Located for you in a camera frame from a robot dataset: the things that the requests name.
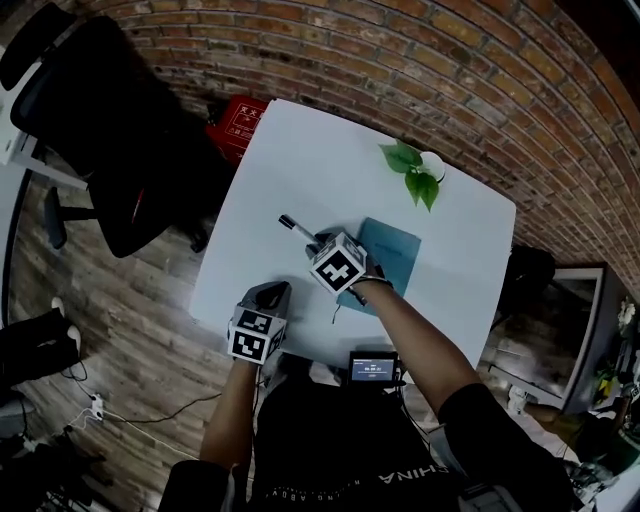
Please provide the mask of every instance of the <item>power strip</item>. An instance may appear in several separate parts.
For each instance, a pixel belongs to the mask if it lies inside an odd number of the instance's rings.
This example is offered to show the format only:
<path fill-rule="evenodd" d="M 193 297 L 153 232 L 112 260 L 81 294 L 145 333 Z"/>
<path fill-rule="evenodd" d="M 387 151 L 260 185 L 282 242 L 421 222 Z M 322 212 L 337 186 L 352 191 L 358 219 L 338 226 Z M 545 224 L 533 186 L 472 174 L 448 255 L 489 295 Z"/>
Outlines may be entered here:
<path fill-rule="evenodd" d="M 91 415 L 96 421 L 104 418 L 104 400 L 98 393 L 91 396 Z"/>

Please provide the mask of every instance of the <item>white cable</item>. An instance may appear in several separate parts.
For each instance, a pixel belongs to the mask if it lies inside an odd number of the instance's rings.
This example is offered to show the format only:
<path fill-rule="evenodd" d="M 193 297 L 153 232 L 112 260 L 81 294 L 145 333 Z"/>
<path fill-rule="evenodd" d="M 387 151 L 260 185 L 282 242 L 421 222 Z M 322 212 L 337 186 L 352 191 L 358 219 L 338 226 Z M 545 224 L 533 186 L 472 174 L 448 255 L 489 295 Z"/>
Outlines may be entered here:
<path fill-rule="evenodd" d="M 91 407 L 85 407 L 84 409 L 82 409 L 82 410 L 80 411 L 80 414 L 78 414 L 78 415 L 75 417 L 75 419 L 73 419 L 73 420 L 71 420 L 69 423 L 67 423 L 67 424 L 65 425 L 65 427 L 67 427 L 67 426 L 69 426 L 69 425 L 72 425 L 72 426 L 73 426 L 73 424 L 74 424 L 76 421 L 78 421 L 78 420 L 80 419 L 80 416 L 82 416 L 86 411 L 90 411 L 90 410 L 91 410 Z"/>
<path fill-rule="evenodd" d="M 87 428 L 87 420 L 99 421 L 98 419 L 96 419 L 96 418 L 93 416 L 93 414 L 87 414 L 87 415 L 84 417 L 84 422 L 82 423 L 82 427 L 75 427 L 75 426 L 74 426 L 74 428 L 75 428 L 76 430 L 84 430 L 85 428 Z"/>
<path fill-rule="evenodd" d="M 166 446 L 167 448 L 169 448 L 170 450 L 173 450 L 176 453 L 179 453 L 181 455 L 184 455 L 185 457 L 189 457 L 190 459 L 193 460 L 198 460 L 197 457 L 194 457 L 193 455 L 190 455 L 186 452 L 183 452 L 182 450 L 178 450 L 177 448 L 174 448 L 173 446 L 171 446 L 170 444 L 165 443 L 164 441 L 161 441 L 160 439 L 157 439 L 155 437 L 153 437 L 151 434 L 145 432 L 144 430 L 142 430 L 141 428 L 138 428 L 136 425 L 134 425 L 133 423 L 127 421 L 125 418 L 123 418 L 122 416 L 118 416 L 117 414 L 113 414 L 112 412 L 109 411 L 104 411 L 104 414 L 108 414 L 109 416 L 113 416 L 114 418 L 118 418 L 120 421 L 122 421 L 123 423 L 128 424 L 130 427 L 135 428 L 138 432 L 140 432 L 141 434 L 144 434 L 145 436 L 147 436 L 150 439 L 153 439 L 154 441 L 160 443 L 163 446 Z"/>

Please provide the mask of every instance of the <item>plant sprig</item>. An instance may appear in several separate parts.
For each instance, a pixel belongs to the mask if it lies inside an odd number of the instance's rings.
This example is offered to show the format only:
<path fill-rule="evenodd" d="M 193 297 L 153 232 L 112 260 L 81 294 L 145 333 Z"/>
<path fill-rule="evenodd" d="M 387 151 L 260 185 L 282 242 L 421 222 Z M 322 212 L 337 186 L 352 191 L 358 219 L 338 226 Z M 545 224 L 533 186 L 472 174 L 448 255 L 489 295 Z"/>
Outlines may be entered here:
<path fill-rule="evenodd" d="M 422 163 L 422 157 L 415 148 L 396 140 L 395 146 L 380 144 L 387 164 L 392 171 L 404 174 L 404 183 L 416 206 L 422 202 L 431 211 L 433 203 L 440 192 L 440 180 L 436 180 Z"/>

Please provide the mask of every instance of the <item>red box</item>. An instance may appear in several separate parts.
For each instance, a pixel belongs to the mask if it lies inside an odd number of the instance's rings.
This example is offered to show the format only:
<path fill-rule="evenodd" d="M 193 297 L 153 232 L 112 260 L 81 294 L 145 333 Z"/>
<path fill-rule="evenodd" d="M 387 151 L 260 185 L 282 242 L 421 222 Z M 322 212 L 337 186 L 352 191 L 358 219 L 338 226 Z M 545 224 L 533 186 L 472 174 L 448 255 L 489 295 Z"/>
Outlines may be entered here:
<path fill-rule="evenodd" d="M 232 96 L 220 123 L 207 125 L 206 132 L 224 157 L 236 168 L 268 103 L 249 96 Z"/>

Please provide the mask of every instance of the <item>brick wall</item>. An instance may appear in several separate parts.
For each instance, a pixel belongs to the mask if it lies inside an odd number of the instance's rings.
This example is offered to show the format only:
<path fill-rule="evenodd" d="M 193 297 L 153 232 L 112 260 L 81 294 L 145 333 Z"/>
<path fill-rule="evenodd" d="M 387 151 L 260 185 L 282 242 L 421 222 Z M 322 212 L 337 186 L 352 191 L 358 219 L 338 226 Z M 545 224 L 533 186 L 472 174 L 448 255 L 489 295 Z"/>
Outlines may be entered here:
<path fill-rule="evenodd" d="M 640 291 L 640 112 L 552 0 L 79 0 L 181 98 L 286 98 L 439 153 L 511 198 L 515 239 Z M 37 4 L 9 18 L 15 33 Z"/>

